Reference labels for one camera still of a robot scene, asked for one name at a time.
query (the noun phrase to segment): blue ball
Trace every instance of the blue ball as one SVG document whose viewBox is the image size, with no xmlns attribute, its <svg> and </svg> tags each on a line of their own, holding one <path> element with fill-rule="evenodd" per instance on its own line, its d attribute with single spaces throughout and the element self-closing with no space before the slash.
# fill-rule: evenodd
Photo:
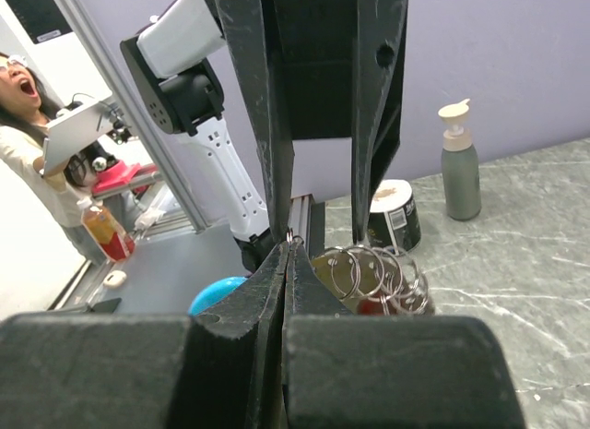
<svg viewBox="0 0 590 429">
<path fill-rule="evenodd" d="M 219 303 L 234 292 L 246 280 L 248 280 L 246 277 L 228 277 L 207 286 L 195 297 L 188 309 L 188 314 L 190 316 L 201 314 L 213 304 Z"/>
</svg>

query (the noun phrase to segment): glass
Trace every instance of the glass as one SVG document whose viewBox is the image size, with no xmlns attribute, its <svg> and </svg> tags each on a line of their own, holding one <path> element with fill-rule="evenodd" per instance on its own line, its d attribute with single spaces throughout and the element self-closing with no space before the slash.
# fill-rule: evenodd
<svg viewBox="0 0 590 429">
<path fill-rule="evenodd" d="M 6 63 L 0 65 L 0 73 L 6 72 L 9 66 L 23 66 L 27 67 L 27 59 L 22 55 L 10 55 L 6 59 Z"/>
</svg>

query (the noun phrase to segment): metal pole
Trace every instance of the metal pole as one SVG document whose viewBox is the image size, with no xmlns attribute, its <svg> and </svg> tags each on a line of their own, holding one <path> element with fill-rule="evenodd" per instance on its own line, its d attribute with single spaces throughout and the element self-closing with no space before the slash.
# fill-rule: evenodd
<svg viewBox="0 0 590 429">
<path fill-rule="evenodd" d="M 196 231 L 204 230 L 208 224 L 190 191 L 179 177 L 174 160 L 164 148 L 163 134 L 152 124 L 145 113 L 143 104 L 136 96 L 133 85 L 109 54 L 107 44 L 100 36 L 99 28 L 88 17 L 79 0 L 54 0 L 68 21 L 88 55 L 94 61 L 107 85 L 124 108 L 124 116 L 133 126 L 136 134 L 146 147 L 149 156 L 158 166 L 164 180 L 184 210 Z"/>
</svg>

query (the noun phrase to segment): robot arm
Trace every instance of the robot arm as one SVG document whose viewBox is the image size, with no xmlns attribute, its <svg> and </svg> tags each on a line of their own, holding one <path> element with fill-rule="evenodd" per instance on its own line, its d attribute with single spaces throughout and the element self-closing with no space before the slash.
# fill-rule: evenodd
<svg viewBox="0 0 590 429">
<path fill-rule="evenodd" d="M 226 210 L 244 266 L 254 272 L 274 241 L 266 204 L 222 118 L 223 89 L 207 61 L 224 44 L 205 0 L 176 0 L 121 48 L 152 120 L 167 134 L 183 135 Z"/>
</svg>

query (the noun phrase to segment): tablet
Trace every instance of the tablet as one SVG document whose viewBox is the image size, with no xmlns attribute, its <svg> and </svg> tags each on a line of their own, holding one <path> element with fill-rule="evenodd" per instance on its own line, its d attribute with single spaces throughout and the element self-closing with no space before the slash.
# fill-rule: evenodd
<svg viewBox="0 0 590 429">
<path fill-rule="evenodd" d="M 43 173 L 50 173 L 99 137 L 112 130 L 111 108 L 103 101 L 90 101 L 52 120 L 43 143 Z"/>
</svg>

